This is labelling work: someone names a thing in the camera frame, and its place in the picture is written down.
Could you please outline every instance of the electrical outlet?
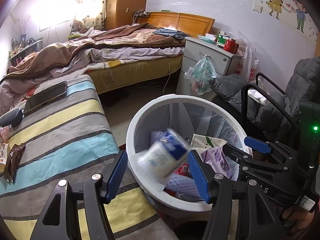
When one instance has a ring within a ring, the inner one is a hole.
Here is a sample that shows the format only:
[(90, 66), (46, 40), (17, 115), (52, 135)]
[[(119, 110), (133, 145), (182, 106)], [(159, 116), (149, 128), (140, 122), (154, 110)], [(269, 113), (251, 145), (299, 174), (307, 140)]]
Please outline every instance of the electrical outlet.
[(262, 12), (262, 6), (254, 4), (253, 5), (253, 10), (261, 13)]

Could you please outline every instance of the stuffed toy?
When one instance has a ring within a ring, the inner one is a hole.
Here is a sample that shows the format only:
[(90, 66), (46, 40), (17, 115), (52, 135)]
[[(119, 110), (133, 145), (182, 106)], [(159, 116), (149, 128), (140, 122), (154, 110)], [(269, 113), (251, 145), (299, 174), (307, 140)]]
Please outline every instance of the stuffed toy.
[(72, 25), (72, 31), (83, 34), (83, 33), (86, 33), (88, 29), (83, 26), (81, 21), (75, 21)]

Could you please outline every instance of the folded blue cloth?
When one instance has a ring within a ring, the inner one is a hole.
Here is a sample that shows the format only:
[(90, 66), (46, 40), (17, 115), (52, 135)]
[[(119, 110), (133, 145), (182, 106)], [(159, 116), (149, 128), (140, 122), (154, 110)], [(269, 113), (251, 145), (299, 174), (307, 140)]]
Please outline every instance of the folded blue cloth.
[(189, 35), (184, 32), (169, 30), (169, 29), (159, 29), (159, 30), (154, 31), (153, 33), (167, 36), (167, 37), (174, 37), (176, 39), (184, 39), (185, 37), (189, 37)]

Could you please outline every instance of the wooden headboard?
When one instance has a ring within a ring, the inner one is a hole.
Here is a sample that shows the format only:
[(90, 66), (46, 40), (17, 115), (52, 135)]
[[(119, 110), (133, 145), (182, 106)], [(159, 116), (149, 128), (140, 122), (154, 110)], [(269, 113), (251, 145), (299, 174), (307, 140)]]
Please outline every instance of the wooden headboard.
[(156, 27), (177, 29), (192, 37), (209, 33), (214, 19), (187, 13), (152, 12), (149, 17), (140, 17), (138, 23), (148, 22)]

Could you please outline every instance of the gray armchair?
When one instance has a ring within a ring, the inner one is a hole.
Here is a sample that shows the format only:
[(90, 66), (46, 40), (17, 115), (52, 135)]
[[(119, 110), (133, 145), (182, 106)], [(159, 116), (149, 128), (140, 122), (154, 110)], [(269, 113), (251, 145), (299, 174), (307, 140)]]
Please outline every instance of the gray armchair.
[[(273, 92), (269, 96), (262, 91), (257, 86), (259, 76), (279, 92)], [(264, 141), (277, 140), (293, 146), (292, 135), (299, 129), (300, 100), (320, 103), (320, 57), (300, 60), (285, 91), (262, 73), (257, 73), (256, 84), (248, 85), (237, 74), (215, 78), (209, 83), (217, 94), (212, 102), (233, 115), (244, 127), (247, 135)], [(248, 98), (247, 91), (250, 88), (259, 90), (271, 103), (262, 106)]]

